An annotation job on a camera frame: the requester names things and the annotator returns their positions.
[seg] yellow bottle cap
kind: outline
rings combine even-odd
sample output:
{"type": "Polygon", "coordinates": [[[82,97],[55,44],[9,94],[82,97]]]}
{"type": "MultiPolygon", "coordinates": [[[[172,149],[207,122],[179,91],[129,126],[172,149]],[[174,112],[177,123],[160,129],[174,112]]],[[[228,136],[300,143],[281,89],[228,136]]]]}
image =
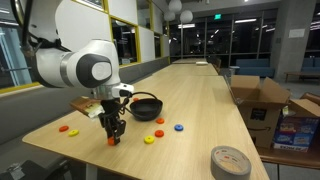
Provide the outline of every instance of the yellow bottle cap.
{"type": "Polygon", "coordinates": [[[144,142],[145,142],[146,144],[152,144],[152,143],[154,142],[154,137],[153,137],[153,136],[146,136],[146,137],[144,138],[144,142]]]}
{"type": "Polygon", "coordinates": [[[79,130],[77,130],[77,129],[74,129],[74,130],[72,130],[72,131],[70,131],[70,132],[68,133],[68,135],[69,135],[70,137],[76,136],[76,135],[78,135],[78,134],[79,134],[79,130]]]}

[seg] window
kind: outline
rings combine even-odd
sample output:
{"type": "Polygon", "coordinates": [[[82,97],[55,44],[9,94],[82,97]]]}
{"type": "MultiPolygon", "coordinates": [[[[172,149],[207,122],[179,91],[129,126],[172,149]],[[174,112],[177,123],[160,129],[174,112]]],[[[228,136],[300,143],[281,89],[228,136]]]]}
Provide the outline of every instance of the window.
{"type": "Polygon", "coordinates": [[[30,61],[20,50],[19,27],[0,27],[0,88],[35,82],[30,61]]]}
{"type": "Polygon", "coordinates": [[[148,0],[137,0],[137,7],[139,26],[150,29],[150,2],[148,0]]]}
{"type": "Polygon", "coordinates": [[[228,54],[230,51],[232,15],[223,15],[222,19],[207,19],[207,55],[228,54]]]}
{"type": "Polygon", "coordinates": [[[163,26],[162,32],[163,32],[163,35],[167,36],[169,32],[169,27],[166,25],[166,22],[164,22],[163,24],[165,25],[163,26]]]}
{"type": "Polygon", "coordinates": [[[138,62],[135,26],[112,19],[112,34],[118,52],[119,64],[138,62]]]}
{"type": "Polygon", "coordinates": [[[320,3],[316,5],[310,25],[307,51],[320,51],[320,3]]]}
{"type": "Polygon", "coordinates": [[[271,52],[271,44],[276,28],[277,10],[268,10],[264,12],[264,21],[262,25],[262,35],[260,43],[260,53],[271,52]]]}
{"type": "Polygon", "coordinates": [[[181,29],[178,28],[178,25],[170,25],[170,56],[181,58],[181,29]]]}
{"type": "Polygon", "coordinates": [[[232,38],[232,53],[252,53],[258,51],[261,12],[235,15],[232,38]]]}
{"type": "Polygon", "coordinates": [[[161,57],[161,36],[160,34],[154,33],[154,49],[156,58],[161,57]]]}
{"type": "Polygon", "coordinates": [[[205,22],[183,25],[183,54],[188,57],[204,55],[205,22]]]}
{"type": "Polygon", "coordinates": [[[86,4],[90,7],[103,10],[103,0],[77,0],[77,1],[83,4],[86,4]]]}

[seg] exit sign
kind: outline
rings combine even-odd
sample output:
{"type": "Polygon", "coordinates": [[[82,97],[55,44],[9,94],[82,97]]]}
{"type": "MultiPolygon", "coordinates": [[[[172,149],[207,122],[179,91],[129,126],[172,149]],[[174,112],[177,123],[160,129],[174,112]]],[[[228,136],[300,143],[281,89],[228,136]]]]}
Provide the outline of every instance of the exit sign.
{"type": "Polygon", "coordinates": [[[214,20],[218,20],[221,19],[221,14],[215,14],[214,15],[214,20]]]}

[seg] light fixture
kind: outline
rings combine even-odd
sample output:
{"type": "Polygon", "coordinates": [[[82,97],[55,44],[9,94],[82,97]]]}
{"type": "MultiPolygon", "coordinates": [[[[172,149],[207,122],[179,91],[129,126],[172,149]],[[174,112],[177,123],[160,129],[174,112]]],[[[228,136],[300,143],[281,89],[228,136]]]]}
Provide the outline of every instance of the light fixture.
{"type": "Polygon", "coordinates": [[[7,10],[2,10],[2,9],[0,9],[0,13],[9,14],[10,12],[9,12],[9,11],[7,11],[7,10]]]}
{"type": "Polygon", "coordinates": [[[184,24],[184,25],[183,25],[183,28],[194,28],[194,27],[195,27],[194,24],[184,24]]]}
{"type": "Polygon", "coordinates": [[[168,11],[164,13],[164,20],[173,21],[176,18],[176,14],[174,12],[168,11]]]}
{"type": "Polygon", "coordinates": [[[193,14],[189,10],[185,10],[180,14],[180,21],[181,23],[190,23],[193,19],[193,14]]]}
{"type": "Polygon", "coordinates": [[[276,28],[266,29],[266,32],[274,31],[276,28]]]}
{"type": "Polygon", "coordinates": [[[12,22],[6,22],[6,21],[0,21],[0,24],[5,24],[5,25],[14,25],[14,26],[18,26],[18,23],[12,23],[12,22]]]}
{"type": "Polygon", "coordinates": [[[314,24],[320,24],[320,21],[314,21],[311,23],[311,25],[314,25],[314,24]]]}
{"type": "Polygon", "coordinates": [[[246,23],[246,22],[254,22],[257,19],[243,19],[243,20],[236,20],[235,23],[246,23]]]}
{"type": "Polygon", "coordinates": [[[169,3],[169,10],[171,12],[177,13],[181,11],[182,3],[180,0],[171,0],[169,3]]]}
{"type": "Polygon", "coordinates": [[[310,26],[310,30],[312,30],[312,29],[318,29],[318,28],[320,28],[320,25],[310,26]]]}

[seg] wooden table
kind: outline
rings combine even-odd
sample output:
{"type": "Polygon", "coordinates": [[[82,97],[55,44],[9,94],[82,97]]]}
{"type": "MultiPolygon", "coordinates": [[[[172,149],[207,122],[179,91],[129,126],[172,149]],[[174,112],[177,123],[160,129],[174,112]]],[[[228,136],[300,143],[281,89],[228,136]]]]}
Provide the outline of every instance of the wooden table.
{"type": "Polygon", "coordinates": [[[196,62],[207,62],[206,58],[189,58],[189,59],[178,59],[173,61],[172,64],[195,64],[196,62]]]}
{"type": "Polygon", "coordinates": [[[288,76],[299,76],[299,77],[316,77],[319,80],[319,84],[320,84],[320,73],[317,72],[285,72],[284,73],[286,75],[286,81],[288,81],[288,76]]]}
{"type": "Polygon", "coordinates": [[[177,75],[216,76],[218,75],[218,73],[211,64],[171,64],[170,66],[153,73],[153,76],[164,75],[172,76],[172,78],[174,78],[174,76],[177,75]]]}
{"type": "Polygon", "coordinates": [[[164,124],[137,121],[127,112],[122,116],[127,128],[121,142],[109,146],[99,121],[73,112],[29,133],[23,141],[114,173],[166,180],[214,179],[210,171],[211,150],[227,145],[250,159],[250,179],[269,179],[223,77],[158,75],[134,86],[136,91],[151,92],[163,101],[160,117],[165,119],[164,124]],[[184,126],[182,132],[174,130],[178,123],[184,126]],[[78,129],[79,135],[59,133],[62,125],[78,129]],[[164,130],[164,137],[145,144],[144,137],[157,129],[164,130]]]}

